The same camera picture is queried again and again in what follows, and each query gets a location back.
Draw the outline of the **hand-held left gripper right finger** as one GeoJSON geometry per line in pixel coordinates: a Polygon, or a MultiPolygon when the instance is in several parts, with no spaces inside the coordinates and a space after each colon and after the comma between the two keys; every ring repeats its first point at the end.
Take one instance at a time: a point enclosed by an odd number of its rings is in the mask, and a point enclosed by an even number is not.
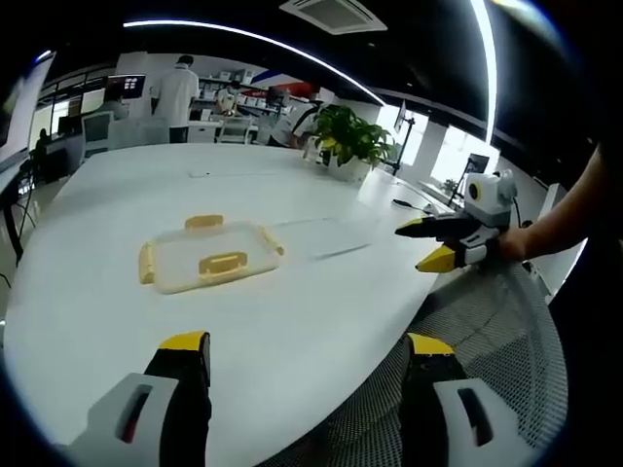
{"type": "Polygon", "coordinates": [[[519,420],[489,386],[469,378],[446,343],[408,333],[398,409],[403,466],[530,466],[519,420]]]}

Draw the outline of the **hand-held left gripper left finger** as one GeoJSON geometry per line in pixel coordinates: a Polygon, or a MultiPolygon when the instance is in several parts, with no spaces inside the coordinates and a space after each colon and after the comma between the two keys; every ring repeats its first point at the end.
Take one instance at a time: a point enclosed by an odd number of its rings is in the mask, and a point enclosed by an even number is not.
{"type": "Polygon", "coordinates": [[[88,411],[67,447],[73,466],[204,466],[212,406],[210,334],[163,341],[142,373],[130,373],[88,411]]]}

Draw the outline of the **person's right hand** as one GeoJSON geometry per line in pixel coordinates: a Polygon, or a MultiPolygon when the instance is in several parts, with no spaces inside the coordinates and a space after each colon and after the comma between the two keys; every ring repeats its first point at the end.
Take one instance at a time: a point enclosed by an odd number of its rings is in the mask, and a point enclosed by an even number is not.
{"type": "Polygon", "coordinates": [[[522,263],[533,257],[533,231],[528,228],[512,228],[502,233],[495,244],[497,256],[507,262],[522,263]]]}

